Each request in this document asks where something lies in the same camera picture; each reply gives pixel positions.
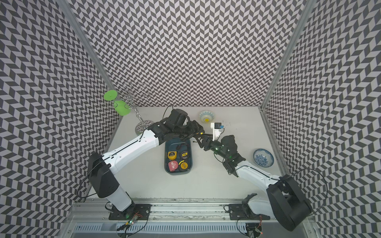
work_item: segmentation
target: chevron patterned wall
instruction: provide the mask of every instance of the chevron patterned wall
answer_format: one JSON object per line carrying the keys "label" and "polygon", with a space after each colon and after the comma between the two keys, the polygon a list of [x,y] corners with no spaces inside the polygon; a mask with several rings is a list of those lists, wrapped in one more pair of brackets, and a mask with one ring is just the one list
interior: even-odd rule
{"label": "chevron patterned wall", "polygon": [[0,18],[0,237],[54,236],[117,118],[53,0],[1,0]]}
{"label": "chevron patterned wall", "polygon": [[[381,237],[381,1],[318,0],[266,108],[291,172],[320,170],[324,237]],[[324,183],[298,176],[317,208]]]}
{"label": "chevron patterned wall", "polygon": [[260,105],[306,0],[68,0],[116,88],[141,106]]}

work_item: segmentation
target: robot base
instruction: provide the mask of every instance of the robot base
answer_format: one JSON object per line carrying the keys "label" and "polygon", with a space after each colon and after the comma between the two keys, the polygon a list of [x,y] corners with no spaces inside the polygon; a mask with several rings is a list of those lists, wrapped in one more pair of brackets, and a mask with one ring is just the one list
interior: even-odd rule
{"label": "robot base", "polygon": [[138,214],[142,215],[139,220],[147,220],[151,212],[151,204],[131,204],[124,211],[119,211],[115,206],[112,206],[109,220],[131,220],[132,216]]}
{"label": "robot base", "polygon": [[[247,214],[242,204],[229,204],[229,216],[230,220],[260,220],[259,214],[250,213]],[[262,220],[270,220],[269,216],[262,215]]]}

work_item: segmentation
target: black mounting plate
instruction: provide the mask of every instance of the black mounting plate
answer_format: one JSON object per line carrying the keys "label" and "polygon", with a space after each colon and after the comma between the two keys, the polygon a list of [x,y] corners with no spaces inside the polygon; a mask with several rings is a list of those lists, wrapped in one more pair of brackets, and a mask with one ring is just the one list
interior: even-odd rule
{"label": "black mounting plate", "polygon": [[[152,206],[151,204],[135,204],[132,215],[139,212],[139,214],[143,216],[139,218],[139,220],[147,220],[151,212],[151,206]],[[126,219],[127,212],[118,211],[118,209],[116,209],[114,205],[112,206],[111,210],[113,212],[110,213],[109,220],[130,220],[131,219],[131,217]]]}
{"label": "black mounting plate", "polygon": [[[244,220],[260,220],[261,218],[259,215],[254,214],[252,218],[247,218],[245,216],[245,213],[242,209],[242,204],[229,204],[229,216],[230,220],[238,220],[238,219],[244,219]],[[269,216],[262,215],[262,220],[270,220]]]}

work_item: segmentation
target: metal frame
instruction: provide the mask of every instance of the metal frame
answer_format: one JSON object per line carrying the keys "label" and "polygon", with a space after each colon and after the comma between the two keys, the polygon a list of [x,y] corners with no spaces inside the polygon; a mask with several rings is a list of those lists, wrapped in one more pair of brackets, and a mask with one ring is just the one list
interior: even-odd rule
{"label": "metal frame", "polygon": [[312,10],[314,9],[316,2],[317,0],[307,0],[306,6],[304,7],[302,14],[300,15],[300,18],[296,24],[295,30],[292,33],[292,36],[290,38],[290,42],[288,43],[286,47],[285,53],[283,54],[283,57],[280,60],[280,63],[277,68],[277,71],[275,72],[274,78],[272,79],[269,89],[267,90],[267,93],[263,99],[261,109],[265,109],[267,104],[269,103],[271,96],[273,95],[274,90],[279,82],[279,79],[282,76],[283,71],[287,65],[287,62],[290,59],[291,54],[296,46],[296,43],[299,40],[299,37],[304,29],[304,26],[308,22],[309,16],[312,14]]}
{"label": "metal frame", "polygon": [[60,7],[61,11],[64,13],[64,16],[66,17],[67,21],[69,22],[75,34],[79,38],[80,43],[82,43],[83,47],[88,53],[89,58],[93,61],[106,86],[109,88],[109,90],[115,90],[114,84],[111,82],[109,75],[106,73],[106,70],[104,69],[101,61],[96,55],[93,47],[91,46],[89,39],[83,32],[82,27],[77,22],[77,18],[74,16],[74,13],[71,10],[71,7],[69,7],[67,0],[56,0],[56,3]]}
{"label": "metal frame", "polygon": [[279,166],[281,174],[283,176],[286,174],[290,174],[290,171],[286,165],[286,160],[283,157],[283,154],[280,150],[279,144],[278,144],[276,137],[275,137],[275,135],[271,129],[271,126],[270,126],[269,120],[267,119],[266,113],[263,110],[261,110],[261,108],[259,108],[259,113],[261,114],[262,121],[263,121],[263,124],[265,126],[267,136],[269,137],[270,144],[271,144],[272,150],[273,150],[274,155],[275,155],[275,159],[278,162],[278,166]]}
{"label": "metal frame", "polygon": [[[133,199],[136,204],[151,204],[148,223],[202,222],[202,223],[232,223],[226,212],[228,204],[239,204],[241,199]],[[77,223],[112,223],[108,220],[109,211],[105,209],[107,200],[104,198],[88,199],[85,203],[74,203],[70,215],[66,218],[58,238],[69,238]],[[263,220],[262,223],[277,222],[276,219]]]}

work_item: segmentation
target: cable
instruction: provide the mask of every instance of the cable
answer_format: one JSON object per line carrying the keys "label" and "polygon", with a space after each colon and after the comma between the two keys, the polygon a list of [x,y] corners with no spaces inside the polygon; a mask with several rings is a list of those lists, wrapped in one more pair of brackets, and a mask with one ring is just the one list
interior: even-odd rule
{"label": "cable", "polygon": [[244,236],[249,237],[248,235],[242,233],[242,231],[241,231],[240,229],[238,229],[238,221],[239,221],[240,219],[242,219],[242,218],[245,218],[245,217],[240,217],[240,218],[238,218],[238,219],[237,219],[237,222],[235,223],[235,226],[237,227],[237,230],[239,231],[239,233],[243,234]]}
{"label": "cable", "polygon": [[139,140],[141,140],[142,139],[142,137],[143,137],[143,134],[144,134],[144,132],[146,131],[146,129],[144,129],[144,131],[142,132],[142,135],[140,136],[140,138],[139,138]]}
{"label": "cable", "polygon": [[109,202],[106,202],[106,204],[104,205],[104,208],[107,210],[107,211],[110,211],[110,212],[112,212],[112,210],[111,209],[109,209],[109,208],[107,208],[107,204],[108,204]]}
{"label": "cable", "polygon": [[324,207],[325,204],[326,204],[326,201],[327,201],[327,198],[328,198],[328,184],[327,184],[327,181],[325,180],[325,177],[321,174],[321,172],[319,172],[319,171],[317,171],[317,170],[315,170],[315,169],[304,168],[304,169],[301,169],[301,171],[299,171],[299,172],[291,173],[291,176],[292,176],[292,175],[299,174],[299,173],[302,172],[303,170],[313,170],[313,171],[317,172],[317,173],[323,178],[323,181],[324,181],[324,183],[325,183],[325,199],[323,200],[323,203],[316,209],[316,211],[312,213],[313,215],[316,215],[316,213],[317,213],[322,207]]}
{"label": "cable", "polygon": [[259,222],[257,229],[262,225],[262,215],[260,215],[259,217],[260,217],[261,221]]}
{"label": "cable", "polygon": [[93,194],[90,194],[90,195],[87,195],[87,196],[80,196],[80,195],[79,195],[79,188],[82,187],[82,184],[84,183],[85,179],[87,179],[87,178],[89,177],[89,175],[91,174],[91,172],[92,172],[92,171],[93,171],[93,170],[94,170],[100,163],[102,163],[103,161],[106,161],[108,158],[102,160],[102,161],[99,162],[96,166],[94,166],[94,167],[90,170],[90,172],[86,175],[86,177],[82,180],[82,182],[80,183],[80,186],[79,186],[78,189],[77,189],[77,196],[78,196],[79,198],[88,198],[88,197],[90,197],[90,196],[96,195],[96,193],[93,193]]}
{"label": "cable", "polygon": [[[124,150],[125,148],[129,147],[130,145],[132,145],[132,144],[134,144],[134,143],[140,141],[140,140],[142,139],[143,134],[144,134],[145,131],[146,131],[146,130],[144,130],[144,131],[142,132],[142,134],[140,135],[139,140],[136,140],[136,141],[132,142],[131,144],[129,144],[128,146],[122,148],[121,150]],[[94,167],[90,170],[90,172],[86,175],[86,177],[82,180],[80,186],[79,186],[78,189],[77,189],[77,196],[78,196],[79,198],[88,198],[88,197],[90,197],[90,196],[93,196],[93,195],[96,195],[96,194],[97,194],[97,193],[93,193],[93,194],[90,194],[90,195],[87,195],[87,196],[80,196],[80,195],[79,195],[79,188],[82,187],[82,184],[85,182],[86,178],[89,177],[89,175],[91,174],[91,172],[92,172],[92,171],[93,171],[93,170],[94,170],[100,163],[102,163],[102,161],[99,162],[96,166],[94,166]]]}
{"label": "cable", "polygon": [[278,181],[280,181],[280,179],[275,179],[275,178],[272,178],[272,177],[270,177],[270,176],[267,176],[266,174],[262,173],[261,171],[255,169],[255,168],[253,168],[253,167],[251,167],[251,166],[248,166],[248,165],[242,165],[241,167],[239,167],[239,168],[236,169],[235,171],[239,170],[239,169],[242,168],[242,167],[252,168],[253,170],[257,171],[258,173],[261,173],[261,174],[265,175],[265,176],[268,177],[269,179],[273,179],[273,180],[278,180]]}
{"label": "cable", "polygon": [[135,232],[135,233],[129,235],[128,237],[131,237],[131,236],[135,235],[136,233],[138,233],[139,231],[143,230],[143,229],[146,227],[147,223],[148,223],[148,217],[147,217],[146,224],[145,224],[140,230],[138,230],[137,232]]}
{"label": "cable", "polygon": [[164,111],[162,120],[164,119],[164,115],[165,115],[165,113],[166,113],[166,111],[167,111],[167,109],[168,109],[169,107],[172,107],[172,110],[173,110],[173,106],[172,106],[172,105],[167,106],[167,108],[166,108],[165,111]]}
{"label": "cable", "polygon": [[216,160],[218,160],[218,162],[223,163],[223,161],[217,159],[217,157],[216,157],[216,153],[213,153],[213,155],[215,156]]}

